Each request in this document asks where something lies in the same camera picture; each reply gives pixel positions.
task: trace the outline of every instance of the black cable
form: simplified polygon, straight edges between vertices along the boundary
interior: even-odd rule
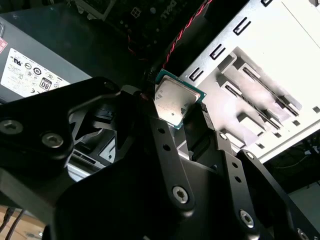
[[[10,227],[10,230],[8,231],[8,234],[5,237],[5,240],[9,240],[12,236],[12,234],[14,233],[14,230],[18,224],[18,222],[20,221],[22,215],[25,213],[25,210],[21,210],[21,212],[19,213],[19,215],[16,217],[16,219],[14,220],[12,226]]]
[[[296,162],[295,164],[289,165],[289,166],[278,166],[275,169],[288,169],[288,168],[292,168],[294,166],[297,166],[299,163],[301,163],[303,160],[307,159],[309,157],[309,155],[305,156],[304,158],[302,158],[300,161]]]
[[[15,212],[15,208],[14,207],[8,207],[5,215],[3,217],[3,222],[0,226],[0,233],[3,231],[3,229],[5,229],[7,223],[10,221],[11,216],[14,214]]]

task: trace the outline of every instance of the white label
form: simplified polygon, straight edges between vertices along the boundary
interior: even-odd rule
[[[26,98],[69,84],[17,50],[10,49],[1,78],[2,86]]]

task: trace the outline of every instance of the red and black wire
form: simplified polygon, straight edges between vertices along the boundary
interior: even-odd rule
[[[193,22],[193,20],[199,16],[201,14],[201,12],[205,9],[206,6],[208,6],[213,0],[208,0],[206,2],[204,2],[198,9],[198,11],[195,12],[195,14],[189,19],[189,21],[187,22],[187,24],[184,26],[184,28],[182,28],[179,32],[179,34],[177,35],[177,37],[175,38],[175,40],[173,41],[170,51],[168,52],[168,54],[166,55],[165,58],[165,62],[162,65],[163,68],[166,67],[166,64],[169,62],[169,58],[171,56],[171,53],[175,50],[175,47],[177,45],[177,42],[181,39],[182,35],[184,34],[184,32],[186,31],[186,29],[188,27],[190,27],[191,23]]]

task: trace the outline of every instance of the bolt hole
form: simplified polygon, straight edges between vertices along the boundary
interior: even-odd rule
[[[240,179],[240,177],[235,176],[234,178],[235,178],[235,180],[236,180],[238,183],[241,183],[241,182],[242,182],[241,179]]]
[[[177,192],[176,192],[176,194],[180,197],[180,198],[184,198],[185,197],[185,194],[182,192],[182,191],[180,191],[180,190],[178,190]]]
[[[212,165],[212,166],[211,166],[211,169],[217,171],[218,167],[217,167],[217,165],[215,164],[215,165]]]
[[[163,149],[166,150],[166,151],[170,151],[171,150],[171,148],[167,144],[163,145]]]
[[[245,215],[245,216],[244,216],[244,219],[245,219],[248,223],[250,223],[250,222],[251,222],[250,217],[248,217],[247,215]]]
[[[49,140],[51,143],[56,143],[56,142],[58,142],[58,139],[57,139],[56,137],[54,137],[54,136],[49,137],[48,140]]]
[[[163,128],[158,128],[159,133],[165,134],[165,130]]]
[[[13,124],[8,124],[8,125],[5,125],[4,126],[6,129],[13,129],[13,130],[16,130],[17,129],[17,127],[15,126],[15,125],[13,125]]]

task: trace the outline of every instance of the wooden surface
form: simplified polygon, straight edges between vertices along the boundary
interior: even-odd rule
[[[3,222],[6,211],[7,207],[0,206],[0,225]],[[19,212],[20,210],[14,212],[14,214],[10,218],[10,221],[0,233],[0,240],[4,240],[6,238],[6,235],[16,217],[18,216]],[[45,225],[41,221],[24,214],[18,222],[10,240],[40,240],[41,236],[39,235],[39,233],[43,232],[44,228]]]

